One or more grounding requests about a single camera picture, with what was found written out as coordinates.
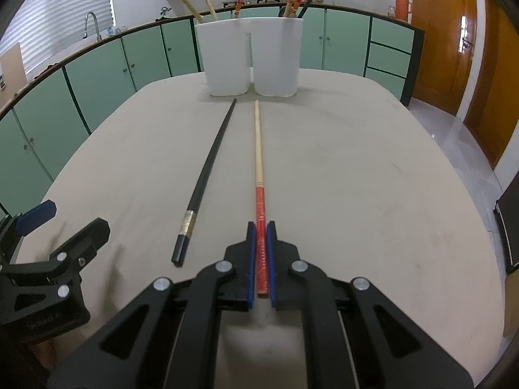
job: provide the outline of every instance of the drawer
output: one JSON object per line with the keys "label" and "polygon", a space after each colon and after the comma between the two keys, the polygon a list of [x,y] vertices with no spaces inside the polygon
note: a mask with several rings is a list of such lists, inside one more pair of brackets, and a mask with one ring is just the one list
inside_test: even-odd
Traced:
{"label": "drawer", "polygon": [[402,91],[404,90],[405,79],[398,76],[393,76],[382,71],[373,70],[369,67],[366,69],[366,76],[368,79],[374,80],[379,85],[385,87],[395,97],[400,100]]}
{"label": "drawer", "polygon": [[405,26],[373,18],[371,40],[411,53],[415,32]]}
{"label": "drawer", "polygon": [[369,47],[368,67],[384,70],[394,75],[406,77],[411,56],[386,46],[371,43]]}

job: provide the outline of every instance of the orange thermos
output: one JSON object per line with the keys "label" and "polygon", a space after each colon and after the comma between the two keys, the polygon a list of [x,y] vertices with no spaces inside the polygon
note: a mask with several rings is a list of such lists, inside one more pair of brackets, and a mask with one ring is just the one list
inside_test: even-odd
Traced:
{"label": "orange thermos", "polygon": [[396,0],[394,16],[407,22],[409,19],[409,13],[413,11],[413,5],[409,3],[409,0]]}

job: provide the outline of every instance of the metal screw cap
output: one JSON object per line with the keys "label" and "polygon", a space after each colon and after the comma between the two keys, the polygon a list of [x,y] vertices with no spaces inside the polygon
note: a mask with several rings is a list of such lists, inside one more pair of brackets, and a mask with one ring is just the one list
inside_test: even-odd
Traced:
{"label": "metal screw cap", "polygon": [[58,288],[58,296],[60,296],[61,298],[65,298],[69,292],[70,288],[68,287],[68,285],[61,285]]}
{"label": "metal screw cap", "polygon": [[354,287],[359,291],[365,291],[369,288],[369,281],[366,278],[355,278]]}
{"label": "metal screw cap", "polygon": [[153,288],[155,288],[157,291],[164,291],[165,289],[168,289],[170,285],[171,281],[169,279],[157,278],[153,283]]}
{"label": "metal screw cap", "polygon": [[296,260],[292,262],[292,269],[296,272],[306,272],[308,264],[304,260]]}
{"label": "metal screw cap", "polygon": [[233,268],[233,264],[228,260],[220,260],[216,264],[216,270],[221,273],[229,272]]}

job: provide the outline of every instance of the faucet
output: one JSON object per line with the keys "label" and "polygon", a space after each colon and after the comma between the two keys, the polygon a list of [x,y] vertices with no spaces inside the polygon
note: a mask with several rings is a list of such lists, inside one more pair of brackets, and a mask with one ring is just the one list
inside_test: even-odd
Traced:
{"label": "faucet", "polygon": [[97,17],[95,16],[94,12],[88,12],[85,16],[85,33],[83,34],[83,39],[85,39],[88,36],[87,33],[87,26],[88,26],[88,15],[91,14],[94,18],[94,24],[95,24],[95,33],[97,34],[97,41],[101,41],[101,34],[99,33],[99,25],[97,23]]}

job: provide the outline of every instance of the door handle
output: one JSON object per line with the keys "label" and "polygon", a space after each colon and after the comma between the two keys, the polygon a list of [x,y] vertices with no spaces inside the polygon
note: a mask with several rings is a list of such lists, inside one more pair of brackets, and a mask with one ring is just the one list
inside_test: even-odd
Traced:
{"label": "door handle", "polygon": [[462,38],[462,40],[463,40],[463,46],[465,48],[472,48],[474,46],[473,43],[471,43],[470,41],[466,40],[465,38]]}

